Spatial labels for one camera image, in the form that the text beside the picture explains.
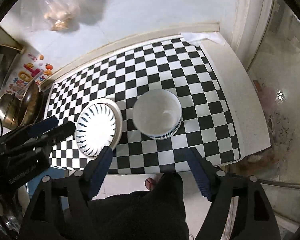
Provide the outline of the white plate blue leaf pattern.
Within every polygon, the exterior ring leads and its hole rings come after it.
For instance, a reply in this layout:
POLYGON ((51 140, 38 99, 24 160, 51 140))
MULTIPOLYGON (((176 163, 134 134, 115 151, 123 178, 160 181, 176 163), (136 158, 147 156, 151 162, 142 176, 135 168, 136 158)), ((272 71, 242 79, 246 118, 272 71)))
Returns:
POLYGON ((115 115, 108 105, 97 103, 85 108, 77 123, 78 149, 89 158, 97 156, 102 148, 111 144, 115 129, 115 115))

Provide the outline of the white bowl floral decoration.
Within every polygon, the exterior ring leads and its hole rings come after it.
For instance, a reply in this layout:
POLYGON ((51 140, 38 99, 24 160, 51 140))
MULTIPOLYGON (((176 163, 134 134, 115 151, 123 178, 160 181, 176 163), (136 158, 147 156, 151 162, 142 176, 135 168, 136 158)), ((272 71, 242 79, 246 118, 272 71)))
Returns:
POLYGON ((133 124, 144 135, 164 135, 178 124, 182 107, 178 98, 164 89, 142 94, 133 106, 133 124))

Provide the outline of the white plate grey floral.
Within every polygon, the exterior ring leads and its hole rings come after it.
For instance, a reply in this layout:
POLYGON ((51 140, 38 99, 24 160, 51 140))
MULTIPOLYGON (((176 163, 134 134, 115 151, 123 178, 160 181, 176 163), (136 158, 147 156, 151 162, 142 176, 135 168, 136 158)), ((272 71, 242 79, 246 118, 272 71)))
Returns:
POLYGON ((98 153, 104 146, 115 149, 121 139, 123 118, 119 106, 110 99, 98 99, 88 109, 91 148, 98 153))

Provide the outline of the white bowl blue rim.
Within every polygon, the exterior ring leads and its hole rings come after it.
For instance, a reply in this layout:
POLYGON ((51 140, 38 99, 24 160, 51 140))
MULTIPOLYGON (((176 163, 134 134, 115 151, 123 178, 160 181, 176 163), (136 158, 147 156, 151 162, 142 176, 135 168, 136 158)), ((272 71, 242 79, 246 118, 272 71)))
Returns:
POLYGON ((167 138, 170 138, 171 136, 175 135, 175 133, 178 131, 179 127, 181 126, 182 120, 180 119, 178 124, 175 126, 174 129, 172 129, 170 132, 164 135, 148 135, 149 138, 155 139, 155 140, 165 140, 167 138))

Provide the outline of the dark wok pan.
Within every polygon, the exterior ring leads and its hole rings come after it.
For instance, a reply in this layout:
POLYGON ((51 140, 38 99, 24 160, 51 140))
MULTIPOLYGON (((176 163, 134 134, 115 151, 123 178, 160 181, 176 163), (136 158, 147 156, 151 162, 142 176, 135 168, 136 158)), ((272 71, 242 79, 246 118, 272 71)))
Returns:
POLYGON ((39 88, 35 82, 32 82, 20 103, 19 112, 17 115, 17 125, 28 125, 34 117, 39 98, 39 88))

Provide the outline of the steel pot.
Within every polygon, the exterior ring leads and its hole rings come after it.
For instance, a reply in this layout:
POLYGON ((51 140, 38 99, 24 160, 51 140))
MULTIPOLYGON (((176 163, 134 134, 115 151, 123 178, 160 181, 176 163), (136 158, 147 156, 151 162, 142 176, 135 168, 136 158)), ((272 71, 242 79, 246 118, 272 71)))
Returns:
POLYGON ((5 128, 13 130, 18 126, 20 103, 15 94, 6 93, 0 97, 0 120, 5 128))

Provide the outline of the person's dark trousers leg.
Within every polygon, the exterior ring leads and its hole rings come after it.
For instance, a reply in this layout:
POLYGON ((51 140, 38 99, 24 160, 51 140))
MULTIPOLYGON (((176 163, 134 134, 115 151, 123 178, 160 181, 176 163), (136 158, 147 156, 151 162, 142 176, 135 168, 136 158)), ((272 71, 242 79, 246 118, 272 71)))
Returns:
POLYGON ((101 239, 189 239, 183 180, 165 173, 151 191, 119 194, 89 203, 101 239))

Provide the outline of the black white checkered mat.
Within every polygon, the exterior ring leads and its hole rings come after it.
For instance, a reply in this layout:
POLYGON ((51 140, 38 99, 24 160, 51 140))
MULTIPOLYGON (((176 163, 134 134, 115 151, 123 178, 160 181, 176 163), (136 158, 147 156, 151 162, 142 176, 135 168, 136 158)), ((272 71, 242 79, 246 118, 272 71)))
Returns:
POLYGON ((194 147, 213 165, 239 160, 238 131, 211 60, 181 36, 119 50, 55 83, 46 117, 76 131, 50 155, 53 167, 81 170, 122 134, 110 172, 187 171, 194 147))

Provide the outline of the plastic bag with eggs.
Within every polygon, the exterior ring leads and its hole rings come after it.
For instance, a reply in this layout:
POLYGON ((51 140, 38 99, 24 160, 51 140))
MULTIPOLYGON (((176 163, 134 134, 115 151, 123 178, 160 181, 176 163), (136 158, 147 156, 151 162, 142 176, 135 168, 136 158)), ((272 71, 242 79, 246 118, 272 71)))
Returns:
POLYGON ((64 31, 79 12, 78 0, 21 0, 21 20, 29 32, 64 31))

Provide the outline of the colourful wall sticker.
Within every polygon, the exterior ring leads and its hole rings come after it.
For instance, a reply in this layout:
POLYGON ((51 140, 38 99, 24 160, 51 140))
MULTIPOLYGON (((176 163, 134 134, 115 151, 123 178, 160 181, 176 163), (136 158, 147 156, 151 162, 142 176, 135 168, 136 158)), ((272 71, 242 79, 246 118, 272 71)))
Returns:
POLYGON ((1 94, 15 93, 18 98, 21 98, 31 81, 39 86, 53 74, 54 70, 47 57, 35 49, 27 49, 13 64, 1 94))

